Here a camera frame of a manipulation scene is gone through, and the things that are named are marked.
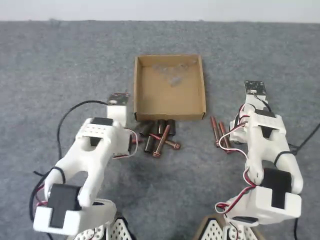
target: black cable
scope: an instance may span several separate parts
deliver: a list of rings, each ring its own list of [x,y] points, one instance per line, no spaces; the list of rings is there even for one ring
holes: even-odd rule
[[[297,149],[294,151],[294,155],[297,155],[297,153],[300,151],[300,149],[306,145],[306,143],[313,137],[313,135],[318,131],[320,128],[320,123],[315,127],[315,129],[309,134],[309,136],[300,144],[300,146],[297,147]]]
[[[42,174],[42,173],[40,173],[40,172],[38,172],[38,171],[33,171],[33,173],[34,173],[35,175],[40,176],[40,177],[42,177],[42,176],[43,176],[43,174]]]
[[[270,113],[272,112],[272,111],[271,111],[271,107],[269,106],[269,104],[268,104],[266,101],[260,99],[256,94],[254,94],[254,97],[255,97],[256,99],[260,100],[260,101],[268,108],[268,110],[269,110]]]
[[[37,194],[37,188],[40,187],[40,185],[43,183],[43,181],[46,179],[46,177],[49,175],[50,171],[47,171],[39,180],[39,182],[35,185],[33,188],[30,199],[29,199],[29,217],[31,222],[33,223],[35,221],[35,216],[34,216],[34,199]],[[51,236],[50,233],[47,233],[47,236],[49,237],[50,240],[53,240],[53,237]]]
[[[314,128],[314,130],[309,134],[309,136],[308,136],[298,147],[290,144],[292,147],[293,147],[293,146],[296,147],[296,149],[295,149],[295,150],[292,150],[291,153],[292,153],[293,155],[297,155],[298,152],[301,150],[301,148],[302,148],[304,145],[306,145],[306,143],[313,137],[313,135],[319,130],[319,128],[320,128],[320,123]],[[298,237],[297,237],[298,220],[299,220],[299,218],[296,218],[296,219],[294,220],[293,236],[294,236],[294,239],[295,239],[295,240],[298,240]]]
[[[98,100],[87,100],[87,101],[83,101],[83,102],[80,102],[78,103],[77,105],[74,105],[73,107],[71,107],[64,115],[63,117],[61,118],[61,120],[59,121],[59,124],[58,124],[58,128],[57,128],[57,131],[56,131],[56,142],[57,142],[57,145],[58,145],[58,158],[59,160],[62,159],[62,150],[61,150],[61,143],[60,143],[60,129],[61,129],[61,126],[62,126],[62,123],[64,122],[65,118],[67,117],[67,115],[69,113],[71,113],[74,109],[84,105],[84,104],[90,104],[90,103],[96,103],[96,104],[102,104],[102,105],[108,105],[106,102],[104,101],[98,101]]]
[[[294,228],[293,228],[294,240],[298,240],[298,237],[297,237],[298,220],[299,218],[296,218],[294,220]]]

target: gray carpet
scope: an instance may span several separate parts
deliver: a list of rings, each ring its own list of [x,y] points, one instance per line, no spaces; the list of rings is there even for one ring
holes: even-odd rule
[[[245,186],[244,159],[213,147],[209,116],[232,119],[244,81],[264,81],[287,139],[300,144],[320,119],[320,25],[212,22],[0,22],[0,239],[45,239],[28,217],[31,189],[58,158],[56,128],[84,100],[133,91],[134,57],[200,54],[207,116],[179,122],[176,140],[155,160],[142,149],[107,166],[99,197],[114,201],[138,240],[190,240],[213,205]],[[75,110],[62,127],[63,152],[86,118]],[[299,239],[319,239],[320,132],[297,156],[304,177]],[[79,175],[73,183],[83,183]],[[293,239],[293,220],[261,226],[266,239]]]

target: circuit board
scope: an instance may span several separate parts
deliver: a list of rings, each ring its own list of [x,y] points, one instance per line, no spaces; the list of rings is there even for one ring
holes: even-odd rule
[[[263,81],[245,81],[245,92],[249,95],[265,96],[266,87]]]

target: perforated white base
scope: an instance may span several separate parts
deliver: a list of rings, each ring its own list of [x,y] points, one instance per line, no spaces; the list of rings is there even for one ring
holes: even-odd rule
[[[93,229],[88,229],[83,232],[80,232],[75,237],[69,237],[68,240],[132,240],[130,233],[127,229],[125,222],[118,218],[110,230],[110,234],[108,231],[108,227],[105,225],[101,225]]]
[[[250,227],[238,227],[238,240],[258,240],[254,232]],[[237,231],[231,226],[227,225],[221,229],[218,222],[214,219],[210,220],[208,225],[205,228],[205,231],[200,240],[226,240],[228,239],[236,240]]]
[[[201,240],[222,240],[223,239],[223,231],[219,226],[217,220],[210,220]]]
[[[110,240],[132,240],[125,222],[118,218],[112,226]]]
[[[95,229],[88,229],[80,232],[74,240],[100,240],[105,234],[105,227],[101,225]]]
[[[244,234],[246,240],[258,240],[258,238],[255,236],[255,233],[252,231],[250,227],[244,227]]]

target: bolt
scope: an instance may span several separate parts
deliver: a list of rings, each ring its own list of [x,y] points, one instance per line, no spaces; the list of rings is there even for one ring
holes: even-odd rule
[[[216,119],[215,119],[214,116],[211,116],[210,120],[211,120],[212,130],[213,130],[213,133],[214,133],[214,138],[215,138],[215,146],[217,148],[219,148],[220,136],[219,136],[219,130],[218,130],[217,122],[216,122]]]
[[[166,138],[167,138],[167,136],[168,136],[169,131],[170,131],[170,125],[167,125],[167,126],[165,127],[165,130],[164,130],[164,132],[163,132],[163,135],[162,135],[162,137],[161,137],[161,139],[160,139],[160,141],[159,141],[158,147],[156,148],[156,150],[155,150],[155,151],[153,152],[153,154],[152,154],[152,156],[154,156],[155,158],[160,158],[160,156],[161,156],[161,149],[162,149],[162,147],[164,146],[164,143],[165,143],[165,141],[166,141]]]
[[[157,140],[161,140],[160,136],[157,136],[153,133],[149,133],[149,135]],[[164,143],[170,145],[174,150],[179,150],[181,147],[181,145],[175,141],[165,140]]]
[[[224,123],[222,121],[219,122],[219,128],[221,130],[222,136],[225,135],[226,134],[226,129],[225,129],[225,125],[224,125]],[[231,143],[229,141],[229,138],[227,136],[225,136],[223,139],[224,139],[226,148],[230,149],[231,148]]]

